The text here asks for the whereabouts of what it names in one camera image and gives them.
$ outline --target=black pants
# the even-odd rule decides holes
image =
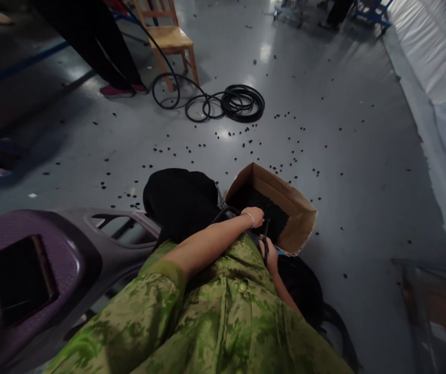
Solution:
[[[342,23],[352,4],[353,0],[335,0],[335,4],[328,14],[327,23],[334,26]]]
[[[181,243],[210,225],[220,211],[215,182],[202,172],[184,169],[153,173],[143,190],[143,205],[162,226],[155,248],[167,239]]]
[[[110,85],[131,89],[131,84],[142,84],[119,27],[102,0],[32,0],[32,4]]]

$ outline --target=concrete floor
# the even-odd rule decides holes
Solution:
[[[1,83],[0,133],[28,154],[0,180],[0,215],[25,208],[131,209],[149,175],[168,167],[202,171],[224,193],[250,162],[283,164],[279,176],[318,209],[319,235],[300,256],[343,317],[365,371],[413,373],[399,270],[390,258],[446,263],[446,234],[410,110],[379,30],[349,21],[338,34],[319,29],[325,13],[314,4],[297,30],[273,22],[266,14],[273,6],[272,0],[177,2],[203,89],[247,84],[264,96],[264,115],[249,132],[227,118],[195,128],[183,109],[162,110],[151,96],[106,100],[98,94],[104,82],[71,48]],[[145,38],[136,26],[119,24]],[[0,29],[0,68],[58,40],[40,20],[22,17],[14,28]],[[150,48],[126,40],[151,82],[159,71]],[[170,60],[181,72],[181,59]],[[131,188],[138,199],[117,198]]]

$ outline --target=shoe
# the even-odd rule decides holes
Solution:
[[[320,26],[323,29],[327,29],[327,30],[339,31],[339,25],[333,25],[328,22],[320,21],[320,22],[318,22],[318,26]]]
[[[104,95],[107,99],[116,99],[121,97],[133,97],[133,90],[120,90],[111,85],[100,88],[100,93]]]
[[[141,84],[141,85],[131,85],[131,87],[133,88],[133,90],[135,90],[140,95],[148,94],[148,88],[146,88],[145,85],[143,85],[143,84]]]

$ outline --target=black bag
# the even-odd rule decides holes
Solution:
[[[335,326],[342,335],[342,357],[357,373],[358,357],[346,325],[337,311],[323,301],[320,282],[313,270],[299,257],[278,256],[278,273],[304,319],[327,341],[323,322]]]

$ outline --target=pink shoe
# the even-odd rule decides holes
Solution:
[[[133,90],[120,90],[111,85],[100,88],[100,93],[108,99],[134,96]]]
[[[144,85],[131,85],[131,87],[140,95],[146,95],[148,93],[148,88]]]

